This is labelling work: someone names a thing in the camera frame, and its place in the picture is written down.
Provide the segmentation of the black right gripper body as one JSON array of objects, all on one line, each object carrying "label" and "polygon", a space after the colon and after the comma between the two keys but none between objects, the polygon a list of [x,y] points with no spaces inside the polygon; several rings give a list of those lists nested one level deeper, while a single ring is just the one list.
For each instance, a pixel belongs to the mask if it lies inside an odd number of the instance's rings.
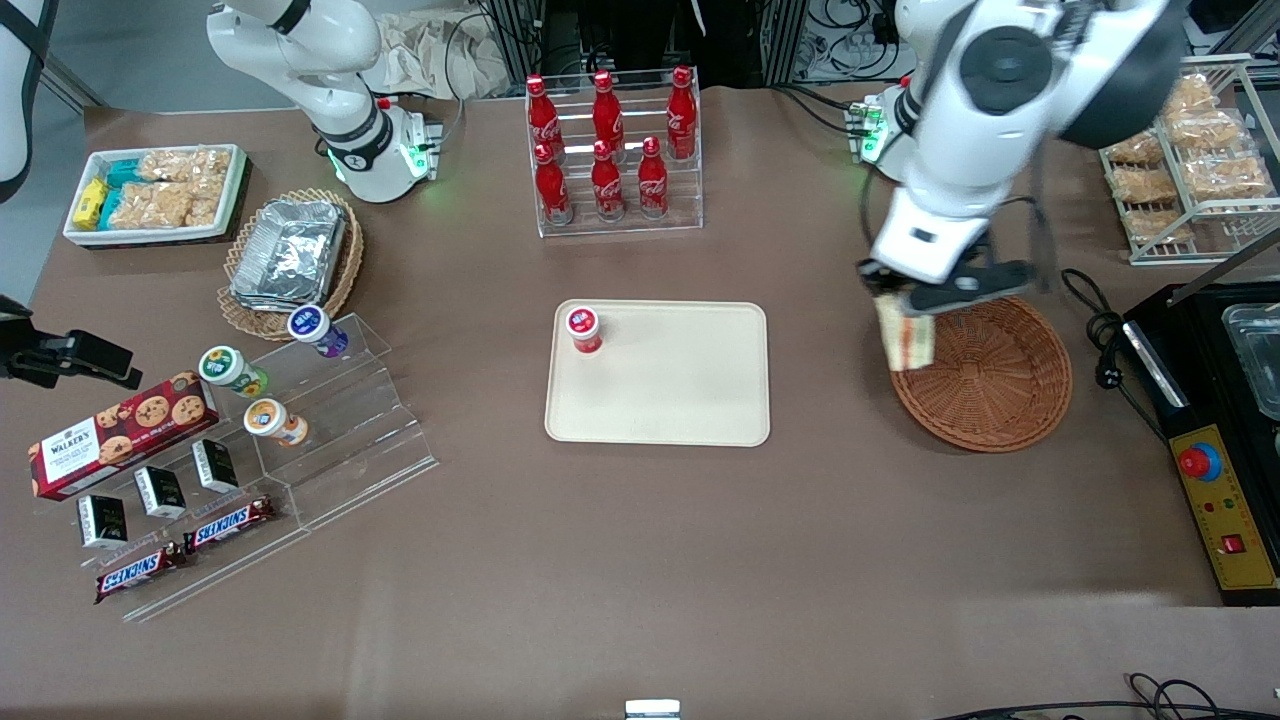
[{"label": "black right gripper body", "polygon": [[17,360],[29,348],[37,348],[38,333],[31,320],[32,311],[23,304],[1,296],[1,378],[42,386],[44,382],[18,368]]}]

